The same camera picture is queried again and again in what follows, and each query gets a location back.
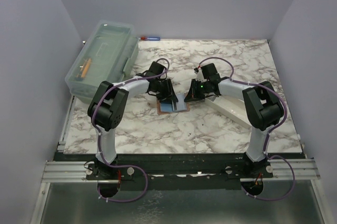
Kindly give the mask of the tan leather card holder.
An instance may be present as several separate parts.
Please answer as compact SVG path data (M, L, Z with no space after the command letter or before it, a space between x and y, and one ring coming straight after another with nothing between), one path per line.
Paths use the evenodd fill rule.
M158 115L174 114L174 113L184 113L190 111L190 106L184 101L186 94L178 93L176 94L178 102L159 102L156 100L155 103L150 103L151 107L156 108Z

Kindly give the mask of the silver grey credit card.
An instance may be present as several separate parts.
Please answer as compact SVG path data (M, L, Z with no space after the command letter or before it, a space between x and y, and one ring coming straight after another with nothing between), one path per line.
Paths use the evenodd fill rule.
M187 111L187 103L184 101L185 95L183 93L179 93L176 96L179 101L174 103L174 111L175 112Z

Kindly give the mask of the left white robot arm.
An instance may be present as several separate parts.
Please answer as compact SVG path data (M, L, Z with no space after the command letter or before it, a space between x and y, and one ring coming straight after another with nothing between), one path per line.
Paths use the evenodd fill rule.
M172 82L167 77L168 70L169 65L164 66L157 60L151 63L148 70L128 80L100 83L87 114L96 130L96 158L102 162L98 172L103 178L112 179L117 172L116 165L112 163L117 156L115 129L122 121L128 99L150 94L165 104L175 105L178 102Z

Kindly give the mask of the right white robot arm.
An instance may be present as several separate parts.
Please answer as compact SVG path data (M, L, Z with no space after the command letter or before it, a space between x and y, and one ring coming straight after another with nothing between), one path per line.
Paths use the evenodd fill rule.
M287 117L285 102L269 81L259 84L244 83L230 77L221 77L213 63L194 69L186 103L205 100L207 96L230 96L244 102L248 121L252 126L251 138L245 155L249 161L242 165L250 178L261 172L260 161L266 158L267 142L271 131Z

